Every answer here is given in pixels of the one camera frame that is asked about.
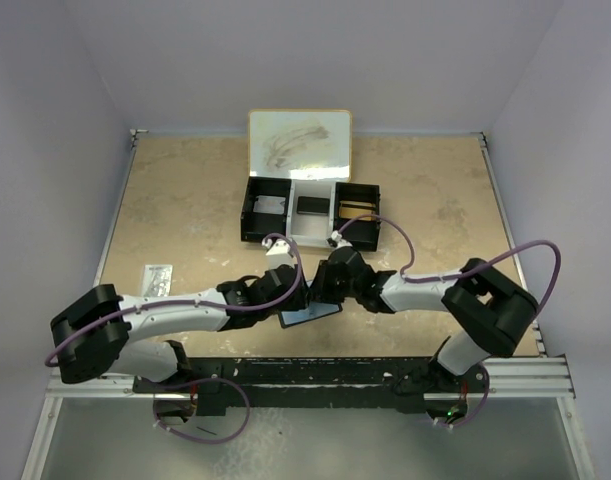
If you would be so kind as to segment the clear plastic packet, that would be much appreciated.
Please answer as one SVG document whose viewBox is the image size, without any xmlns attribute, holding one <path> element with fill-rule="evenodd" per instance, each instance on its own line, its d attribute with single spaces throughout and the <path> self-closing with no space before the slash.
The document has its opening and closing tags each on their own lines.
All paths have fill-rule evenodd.
<svg viewBox="0 0 611 480">
<path fill-rule="evenodd" d="M 170 294 L 173 266 L 170 264 L 147 264 L 143 268 L 140 295 L 143 297 L 166 297 Z"/>
</svg>

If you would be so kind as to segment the black leather card holder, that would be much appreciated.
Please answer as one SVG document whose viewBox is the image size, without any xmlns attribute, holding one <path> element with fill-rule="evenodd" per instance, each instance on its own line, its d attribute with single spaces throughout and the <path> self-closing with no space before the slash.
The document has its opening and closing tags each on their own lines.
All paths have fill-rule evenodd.
<svg viewBox="0 0 611 480">
<path fill-rule="evenodd" d="M 306 308 L 298 311 L 284 311 L 278 314 L 283 329 L 302 325 L 314 320 L 338 314 L 343 311 L 341 304 L 311 302 Z"/>
</svg>

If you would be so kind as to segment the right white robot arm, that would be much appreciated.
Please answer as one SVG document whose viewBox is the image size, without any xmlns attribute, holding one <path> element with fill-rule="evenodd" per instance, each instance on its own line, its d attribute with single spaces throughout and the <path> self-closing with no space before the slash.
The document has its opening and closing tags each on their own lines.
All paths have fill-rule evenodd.
<svg viewBox="0 0 611 480">
<path fill-rule="evenodd" d="M 352 298 L 372 313 L 450 313 L 461 332 L 442 344 L 429 369 L 431 383 L 441 391 L 454 390 L 467 371 L 489 357 L 512 356 L 538 310 L 532 294 L 480 258 L 469 259 L 460 270 L 406 277 L 374 270 L 350 246 L 319 263 L 310 292 L 320 303 Z"/>
</svg>

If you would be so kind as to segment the white board with wooden frame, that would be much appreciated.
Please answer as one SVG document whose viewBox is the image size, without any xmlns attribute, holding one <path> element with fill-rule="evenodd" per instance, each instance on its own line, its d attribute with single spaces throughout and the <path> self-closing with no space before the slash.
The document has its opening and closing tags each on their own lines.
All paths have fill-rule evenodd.
<svg viewBox="0 0 611 480">
<path fill-rule="evenodd" d="M 342 109 L 253 109 L 248 113 L 251 177 L 351 179 L 353 116 Z"/>
</svg>

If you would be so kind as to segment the silver card in tray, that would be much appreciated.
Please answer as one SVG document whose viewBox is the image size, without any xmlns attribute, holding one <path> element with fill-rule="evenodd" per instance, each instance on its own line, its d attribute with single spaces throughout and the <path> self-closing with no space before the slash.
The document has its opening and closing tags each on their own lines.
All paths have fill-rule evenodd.
<svg viewBox="0 0 611 480">
<path fill-rule="evenodd" d="M 260 214 L 283 215 L 286 199 L 278 196 L 259 195 L 253 205 L 253 212 Z"/>
</svg>

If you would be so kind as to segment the gold card in tray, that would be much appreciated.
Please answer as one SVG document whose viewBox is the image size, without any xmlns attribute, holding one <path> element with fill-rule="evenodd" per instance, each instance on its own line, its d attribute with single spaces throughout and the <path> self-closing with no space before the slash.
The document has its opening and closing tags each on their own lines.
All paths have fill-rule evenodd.
<svg viewBox="0 0 611 480">
<path fill-rule="evenodd" d="M 376 211 L 376 206 L 369 202 L 341 201 L 339 206 L 339 217 L 352 219 L 360 215 L 372 214 Z"/>
</svg>

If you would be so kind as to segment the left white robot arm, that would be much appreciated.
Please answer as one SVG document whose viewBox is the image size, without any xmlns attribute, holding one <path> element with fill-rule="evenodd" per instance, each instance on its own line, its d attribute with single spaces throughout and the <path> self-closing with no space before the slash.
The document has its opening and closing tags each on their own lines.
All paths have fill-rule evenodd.
<svg viewBox="0 0 611 480">
<path fill-rule="evenodd" d="M 288 265 L 180 296 L 120 295 L 114 285 L 102 284 L 51 320 L 54 349 L 44 363 L 59 369 L 64 383 L 78 384 L 126 373 L 133 362 L 132 374 L 179 392 L 191 369 L 178 346 L 157 344 L 156 337 L 251 328 L 272 315 L 302 310 L 308 301 L 300 267 Z"/>
</svg>

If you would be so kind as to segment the black and white compartment tray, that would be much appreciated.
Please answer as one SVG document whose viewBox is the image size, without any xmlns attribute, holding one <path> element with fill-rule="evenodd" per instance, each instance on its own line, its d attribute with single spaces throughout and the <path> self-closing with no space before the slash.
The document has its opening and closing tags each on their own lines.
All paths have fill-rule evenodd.
<svg viewBox="0 0 611 480">
<path fill-rule="evenodd" d="M 240 215 L 243 242 L 280 233 L 298 245 L 327 248 L 336 230 L 361 251 L 377 250 L 380 187 L 327 180 L 250 177 Z"/>
</svg>

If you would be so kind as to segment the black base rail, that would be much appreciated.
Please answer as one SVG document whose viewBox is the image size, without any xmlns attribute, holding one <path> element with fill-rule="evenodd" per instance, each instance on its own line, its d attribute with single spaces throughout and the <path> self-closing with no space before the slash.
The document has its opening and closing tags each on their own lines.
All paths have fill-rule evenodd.
<svg viewBox="0 0 611 480">
<path fill-rule="evenodd" d="M 392 409 L 460 417 L 489 391 L 482 365 L 444 372 L 429 357 L 192 358 L 191 369 L 156 385 L 136 379 L 139 394 L 181 400 L 198 416 L 230 408 Z"/>
</svg>

